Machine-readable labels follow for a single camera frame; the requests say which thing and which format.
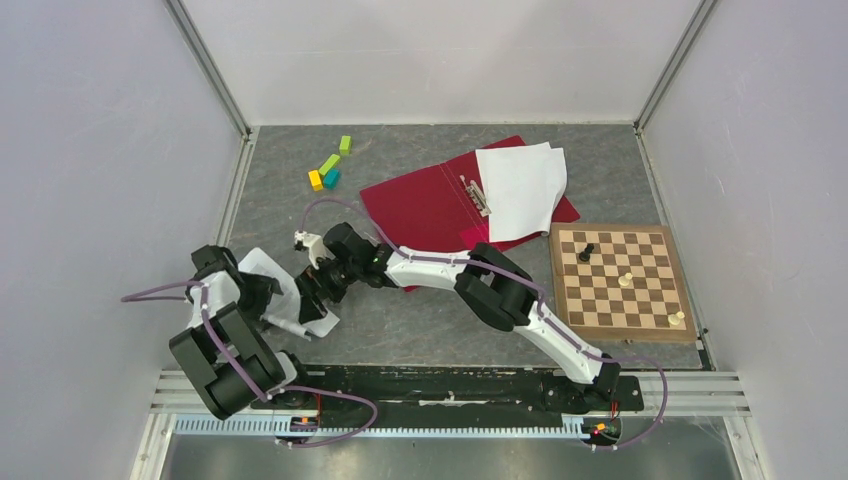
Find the white paper stack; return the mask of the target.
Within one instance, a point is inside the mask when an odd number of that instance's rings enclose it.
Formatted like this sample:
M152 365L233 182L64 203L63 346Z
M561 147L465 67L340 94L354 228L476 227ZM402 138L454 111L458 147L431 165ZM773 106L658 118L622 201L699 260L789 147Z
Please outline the white paper stack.
M492 243L547 234L568 177L564 149L548 142L475 151Z

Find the printed text paper sheet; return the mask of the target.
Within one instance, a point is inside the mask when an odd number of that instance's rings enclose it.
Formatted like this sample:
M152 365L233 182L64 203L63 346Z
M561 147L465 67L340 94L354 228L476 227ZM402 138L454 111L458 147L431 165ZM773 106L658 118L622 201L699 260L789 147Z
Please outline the printed text paper sheet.
M319 313L317 320L302 323L299 320L302 301L295 278L261 248L255 247L250 250L238 266L241 272L270 277L279 283L262 316L262 319L270 324L310 340L312 337L326 337L340 322L340 318L335 313L328 311Z

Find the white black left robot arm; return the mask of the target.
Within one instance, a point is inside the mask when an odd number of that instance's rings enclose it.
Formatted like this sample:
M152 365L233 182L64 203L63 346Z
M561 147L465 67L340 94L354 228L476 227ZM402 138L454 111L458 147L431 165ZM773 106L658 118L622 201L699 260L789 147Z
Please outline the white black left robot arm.
M274 352L262 337L261 323L297 293L293 279L259 248L237 261L230 249L206 245L191 260L192 322L169 349L206 408L226 420L269 401L274 390L291 408L307 405L312 379L297 371L293 355Z

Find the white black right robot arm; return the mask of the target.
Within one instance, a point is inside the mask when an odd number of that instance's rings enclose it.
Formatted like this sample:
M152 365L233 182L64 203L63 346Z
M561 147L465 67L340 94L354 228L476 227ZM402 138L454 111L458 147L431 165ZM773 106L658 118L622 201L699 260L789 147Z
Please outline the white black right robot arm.
M340 302L356 282L452 291L484 324L521 335L553 359L585 405L602 408L617 396L620 365L579 339L545 304L532 278L488 243L450 253L420 251L372 243L340 223L324 236L296 232L294 247L310 259L295 279L304 325L328 318L325 304Z

